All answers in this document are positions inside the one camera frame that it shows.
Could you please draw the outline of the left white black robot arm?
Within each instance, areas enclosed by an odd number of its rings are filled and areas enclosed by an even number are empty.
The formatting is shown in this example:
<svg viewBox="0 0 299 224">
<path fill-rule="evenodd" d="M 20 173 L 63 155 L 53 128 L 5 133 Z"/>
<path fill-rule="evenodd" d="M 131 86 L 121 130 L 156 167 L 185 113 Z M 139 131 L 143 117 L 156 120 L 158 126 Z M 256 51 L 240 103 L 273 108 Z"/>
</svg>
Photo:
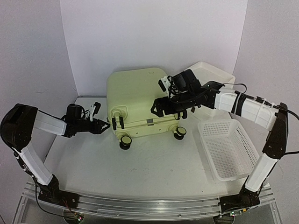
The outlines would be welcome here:
<svg viewBox="0 0 299 224">
<path fill-rule="evenodd" d="M 77 104 L 69 104 L 66 114 L 57 118 L 37 107 L 16 104 L 4 116 L 0 124 L 0 137 L 12 149 L 20 167 L 40 189 L 38 200 L 75 209 L 80 196 L 60 189 L 58 178 L 50 172 L 33 148 L 33 130 L 39 129 L 66 138 L 71 138 L 77 133 L 102 134 L 110 124 L 94 117 L 100 107 L 98 102 L 89 110 Z"/>
</svg>

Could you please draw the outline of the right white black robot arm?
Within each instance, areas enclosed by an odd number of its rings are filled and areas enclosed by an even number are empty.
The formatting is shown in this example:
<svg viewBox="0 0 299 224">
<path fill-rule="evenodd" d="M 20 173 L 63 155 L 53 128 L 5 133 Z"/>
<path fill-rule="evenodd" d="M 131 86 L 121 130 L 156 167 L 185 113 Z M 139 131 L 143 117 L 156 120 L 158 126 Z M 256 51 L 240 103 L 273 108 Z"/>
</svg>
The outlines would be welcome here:
<svg viewBox="0 0 299 224">
<path fill-rule="evenodd" d="M 172 88 L 175 87 L 178 93 L 173 97 L 166 96 L 154 100 L 150 111 L 158 117 L 177 114 L 179 117 L 185 118 L 187 109 L 205 106 L 243 117 L 269 131 L 262 155 L 240 192 L 236 195 L 222 196 L 219 202 L 223 215 L 259 205 L 259 192 L 264 181 L 278 160 L 286 153 L 288 138 L 287 106 L 283 103 L 273 105 L 261 97 L 252 97 L 234 91 L 216 81 L 209 81 L 204 85 L 170 84 L 169 88 L 166 88 L 162 81 L 159 81 L 159 84 L 164 91 L 171 92 Z"/>
</svg>

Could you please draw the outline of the pale green hard-shell suitcase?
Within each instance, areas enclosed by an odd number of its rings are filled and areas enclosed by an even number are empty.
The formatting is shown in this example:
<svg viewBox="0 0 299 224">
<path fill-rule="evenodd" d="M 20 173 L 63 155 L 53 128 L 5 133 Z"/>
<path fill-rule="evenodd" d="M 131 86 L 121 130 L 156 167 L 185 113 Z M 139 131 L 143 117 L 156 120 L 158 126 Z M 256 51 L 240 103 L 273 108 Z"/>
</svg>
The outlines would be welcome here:
<svg viewBox="0 0 299 224">
<path fill-rule="evenodd" d="M 158 117 L 151 112 L 154 100 L 165 97 L 158 82 L 166 76 L 160 68 L 118 71 L 107 79 L 107 119 L 120 148 L 128 150 L 132 139 L 172 131 L 182 140 L 186 129 L 173 114 Z"/>
</svg>

